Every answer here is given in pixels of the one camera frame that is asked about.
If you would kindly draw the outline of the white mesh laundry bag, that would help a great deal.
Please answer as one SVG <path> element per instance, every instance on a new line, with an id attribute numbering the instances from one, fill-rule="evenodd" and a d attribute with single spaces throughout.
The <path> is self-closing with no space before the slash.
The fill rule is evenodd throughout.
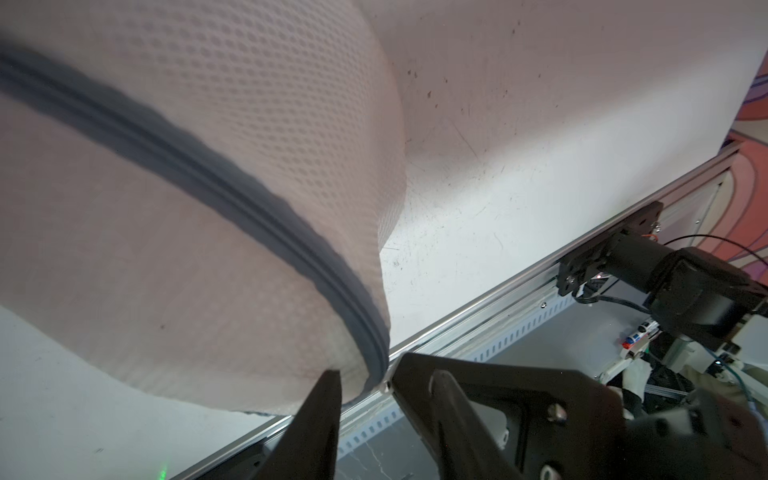
<path id="1" fill-rule="evenodd" d="M 389 364 L 402 104 L 353 1 L 5 1 L 1 303 L 142 392 L 291 414 Z"/>

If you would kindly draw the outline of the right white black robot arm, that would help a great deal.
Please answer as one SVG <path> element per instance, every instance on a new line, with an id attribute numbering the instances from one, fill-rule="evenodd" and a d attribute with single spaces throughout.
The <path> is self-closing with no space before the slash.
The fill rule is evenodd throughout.
<path id="1" fill-rule="evenodd" d="M 605 272 L 646 294 L 659 327 L 736 350 L 737 328 L 767 312 L 767 289 L 695 247 L 620 231 L 562 259 L 561 294 Z M 401 357 L 393 394 L 444 479 L 763 479 L 767 446 L 747 409 L 711 393 L 626 419 L 619 397 L 573 370 Z"/>

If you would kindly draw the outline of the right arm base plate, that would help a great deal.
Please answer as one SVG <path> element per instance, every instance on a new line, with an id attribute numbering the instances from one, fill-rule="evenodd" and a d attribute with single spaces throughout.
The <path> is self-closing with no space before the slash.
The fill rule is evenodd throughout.
<path id="1" fill-rule="evenodd" d="M 567 252 L 558 261 L 558 294 L 562 297 L 572 294 L 599 273 L 620 235 L 650 234 L 663 208 L 662 202 L 651 201 Z"/>

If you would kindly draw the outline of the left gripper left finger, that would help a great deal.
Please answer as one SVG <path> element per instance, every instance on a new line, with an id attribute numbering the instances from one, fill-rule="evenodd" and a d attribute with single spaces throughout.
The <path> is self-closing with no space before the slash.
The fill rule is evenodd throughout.
<path id="1" fill-rule="evenodd" d="M 341 399 L 340 373 L 326 370 L 252 479 L 333 479 Z"/>

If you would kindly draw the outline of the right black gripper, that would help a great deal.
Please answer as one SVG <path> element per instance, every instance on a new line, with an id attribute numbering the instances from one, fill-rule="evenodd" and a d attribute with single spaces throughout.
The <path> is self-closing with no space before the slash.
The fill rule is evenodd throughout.
<path id="1" fill-rule="evenodd" d="M 429 385 L 448 371 L 522 479 L 763 479 L 767 449 L 748 410 L 710 393 L 626 419 L 619 396 L 581 372 L 403 355 L 392 393 L 436 462 Z"/>

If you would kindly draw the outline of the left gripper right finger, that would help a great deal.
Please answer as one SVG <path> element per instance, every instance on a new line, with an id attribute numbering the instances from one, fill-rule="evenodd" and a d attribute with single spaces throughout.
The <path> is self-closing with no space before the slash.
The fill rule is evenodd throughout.
<path id="1" fill-rule="evenodd" d="M 429 395 L 441 479 L 522 479 L 448 371 L 432 374 Z"/>

